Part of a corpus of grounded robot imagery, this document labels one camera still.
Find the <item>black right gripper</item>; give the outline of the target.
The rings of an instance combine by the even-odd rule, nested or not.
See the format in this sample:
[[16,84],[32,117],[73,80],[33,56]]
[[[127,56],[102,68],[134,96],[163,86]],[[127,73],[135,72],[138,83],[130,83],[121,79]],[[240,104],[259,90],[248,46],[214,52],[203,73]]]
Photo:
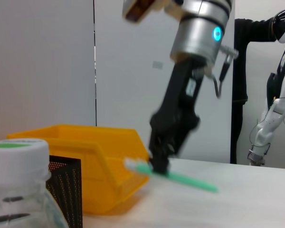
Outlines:
[[200,118],[194,106],[206,63],[193,58],[174,65],[162,104],[150,120],[149,162],[154,171],[167,173],[169,158],[178,155]]

